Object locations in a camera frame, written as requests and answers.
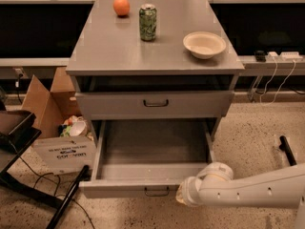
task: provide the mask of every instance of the floor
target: floor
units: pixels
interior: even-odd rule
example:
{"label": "floor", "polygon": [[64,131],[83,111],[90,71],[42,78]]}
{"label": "floor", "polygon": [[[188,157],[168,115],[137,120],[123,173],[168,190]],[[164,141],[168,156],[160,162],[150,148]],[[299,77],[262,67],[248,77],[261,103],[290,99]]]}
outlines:
{"label": "floor", "polygon": [[[227,116],[222,119],[213,148],[217,161],[231,166],[235,178],[288,167],[287,158],[278,149],[281,135],[287,137],[297,162],[304,162],[305,95],[278,100],[263,105],[237,96]],[[37,173],[48,172],[49,168],[31,148],[23,158]],[[20,160],[9,172],[30,186],[37,180],[37,176]],[[48,178],[57,182],[53,175]],[[73,178],[74,174],[61,177],[57,195],[65,193]],[[56,185],[41,179],[36,188],[52,194]],[[0,193],[0,228],[45,228],[51,220],[53,209],[4,188],[0,188]],[[290,229],[294,228],[296,217],[296,209],[189,208],[174,198],[87,199],[81,192],[77,192],[74,198],[87,211],[97,229]],[[56,228],[93,227],[85,212],[72,202]]]}

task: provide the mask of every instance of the soda can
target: soda can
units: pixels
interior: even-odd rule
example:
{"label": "soda can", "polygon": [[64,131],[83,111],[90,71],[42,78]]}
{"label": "soda can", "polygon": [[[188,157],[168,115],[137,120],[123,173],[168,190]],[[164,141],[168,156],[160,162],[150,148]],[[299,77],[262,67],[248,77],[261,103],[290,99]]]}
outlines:
{"label": "soda can", "polygon": [[144,4],[140,12],[140,37],[144,41],[155,39],[156,8],[153,4]]}

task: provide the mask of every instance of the wire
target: wire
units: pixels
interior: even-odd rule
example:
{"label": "wire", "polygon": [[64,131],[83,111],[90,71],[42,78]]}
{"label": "wire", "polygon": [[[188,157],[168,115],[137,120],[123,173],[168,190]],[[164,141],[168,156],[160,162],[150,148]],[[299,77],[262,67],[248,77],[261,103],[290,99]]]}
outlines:
{"label": "wire", "polygon": [[[9,143],[10,143],[10,145],[12,146],[12,148],[14,149],[15,153],[18,155],[18,157],[19,157],[19,158],[20,158],[20,159],[30,168],[30,170],[31,170],[35,175],[37,175],[37,176],[39,177],[39,179],[37,179],[37,180],[35,181],[35,184],[34,184],[33,188],[35,188],[35,186],[37,185],[38,181],[39,181],[41,178],[44,178],[44,179],[46,179],[46,180],[48,180],[48,181],[50,181],[50,182],[56,184],[56,189],[55,189],[55,191],[54,191],[54,193],[53,193],[53,195],[54,195],[55,197],[65,197],[65,196],[66,196],[66,195],[58,195],[58,196],[56,195],[56,193],[57,193],[57,191],[58,191],[58,188],[59,188],[59,186],[60,186],[60,184],[61,184],[61,178],[60,178],[59,175],[57,175],[57,177],[58,177],[58,182],[55,182],[55,181],[53,181],[53,180],[51,180],[51,179],[45,177],[45,176],[50,175],[50,174],[52,174],[52,173],[45,173],[44,175],[39,175],[39,174],[37,174],[37,173],[30,167],[30,165],[29,165],[29,164],[28,164],[28,163],[18,154],[18,151],[17,151],[15,145],[14,145],[10,140],[9,140]],[[72,181],[72,182],[70,182],[69,189],[70,189],[71,185],[72,185],[74,182],[75,182],[75,180]],[[80,205],[74,198],[72,199],[72,201],[73,201],[74,203],[76,203],[76,204],[84,211],[84,213],[85,213],[86,217],[88,218],[88,220],[89,220],[89,222],[90,222],[92,228],[95,229],[94,224],[93,224],[93,222],[92,222],[92,219],[90,218],[88,212],[84,209],[84,207],[83,207],[82,205]]]}
{"label": "wire", "polygon": [[74,203],[76,203],[84,211],[84,213],[85,213],[89,223],[91,224],[92,228],[95,229],[95,226],[92,222],[92,219],[90,218],[90,216],[89,216],[88,212],[85,210],[85,208],[82,205],[80,205],[74,198],[72,199],[72,201]]}
{"label": "wire", "polygon": [[296,88],[290,88],[291,90],[293,90],[296,94],[300,94],[300,95],[305,95],[305,92],[304,91],[300,91]]}
{"label": "wire", "polygon": [[284,79],[284,81],[282,82],[282,84],[280,84],[279,88],[277,89],[277,91],[276,91],[276,93],[275,93],[275,95],[274,95],[274,100],[273,100],[272,102],[265,103],[265,104],[263,104],[263,105],[266,106],[266,105],[270,105],[270,104],[272,104],[272,103],[275,102],[276,96],[277,96],[277,94],[279,93],[281,87],[285,84],[286,80],[290,77],[290,75],[292,75],[293,71],[295,70],[296,61],[295,61],[295,60],[293,60],[293,61],[294,61],[293,69],[292,69],[292,70],[289,72],[289,74],[285,77],[285,79]]}
{"label": "wire", "polygon": [[276,62],[276,60],[275,60],[274,57],[273,57],[273,60],[274,60],[274,62],[275,62],[275,70],[274,70],[273,76],[270,78],[269,81],[267,81],[267,83],[266,83],[266,85],[265,85],[265,89],[264,89],[263,94],[261,94],[261,95],[259,96],[259,102],[260,102],[260,104],[262,104],[261,98],[262,98],[263,95],[266,94],[266,92],[267,92],[267,86],[268,86],[268,84],[273,80],[273,78],[275,77],[275,74],[276,74],[276,72],[277,72],[277,62]]}
{"label": "wire", "polygon": [[15,145],[9,140],[9,143],[10,143],[10,145],[12,146],[12,148],[14,149],[14,151],[15,151],[15,153],[17,154],[17,156],[28,166],[28,168],[35,174],[35,175],[37,175],[38,177],[39,177],[39,179],[40,178],[44,178],[44,179],[46,179],[46,180],[48,180],[48,181],[50,181],[50,182],[52,182],[52,183],[54,183],[54,184],[56,184],[57,185],[57,183],[55,182],[55,181],[53,181],[53,180],[51,180],[51,179],[49,179],[49,178],[47,178],[47,177],[45,177],[45,175],[39,175],[38,173],[36,173],[31,167],[30,167],[30,165],[18,154],[18,151],[17,151],[17,149],[16,149],[16,147],[15,147]]}
{"label": "wire", "polygon": [[19,86],[20,86],[20,79],[21,79],[22,76],[23,76],[22,74],[18,74],[17,80],[15,82],[15,87],[16,87],[16,91],[17,91],[18,100],[21,104],[22,104],[22,101],[20,99]]}
{"label": "wire", "polygon": [[[32,188],[35,188],[35,187],[36,187],[38,181],[39,181],[41,178],[45,178],[45,176],[48,176],[48,175],[53,175],[53,173],[45,173],[44,175],[39,176],[39,179],[37,179],[37,180],[35,181],[35,184],[34,184],[34,186],[33,186]],[[59,176],[59,175],[56,175],[56,177],[58,178],[58,181],[57,181],[57,183],[56,183],[56,188],[55,188],[55,191],[54,191],[54,194],[53,194],[54,196],[56,196],[57,191],[58,191],[58,188],[59,188],[59,185],[61,184],[61,178],[60,178],[60,176]]]}
{"label": "wire", "polygon": [[264,94],[263,92],[259,92],[258,90],[256,90],[255,93],[256,93],[256,94]]}

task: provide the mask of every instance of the electrical outlet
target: electrical outlet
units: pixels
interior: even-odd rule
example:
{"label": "electrical outlet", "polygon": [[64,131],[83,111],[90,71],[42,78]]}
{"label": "electrical outlet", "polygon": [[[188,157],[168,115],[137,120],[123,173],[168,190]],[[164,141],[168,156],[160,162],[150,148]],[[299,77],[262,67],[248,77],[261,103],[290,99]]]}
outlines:
{"label": "electrical outlet", "polygon": [[15,74],[16,74],[17,78],[18,77],[20,77],[20,79],[27,79],[28,78],[27,74],[25,73],[25,71],[23,70],[22,67],[15,67],[13,69],[15,71]]}

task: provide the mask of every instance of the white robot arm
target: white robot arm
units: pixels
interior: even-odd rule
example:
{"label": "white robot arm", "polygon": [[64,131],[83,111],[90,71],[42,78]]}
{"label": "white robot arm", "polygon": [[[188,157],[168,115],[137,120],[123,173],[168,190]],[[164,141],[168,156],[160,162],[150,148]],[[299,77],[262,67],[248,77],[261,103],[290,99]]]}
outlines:
{"label": "white robot arm", "polygon": [[295,228],[301,228],[297,227],[299,223],[304,226],[305,164],[253,177],[233,178],[234,173],[229,166],[212,163],[196,177],[186,178],[177,191],[176,199],[192,207],[298,207]]}

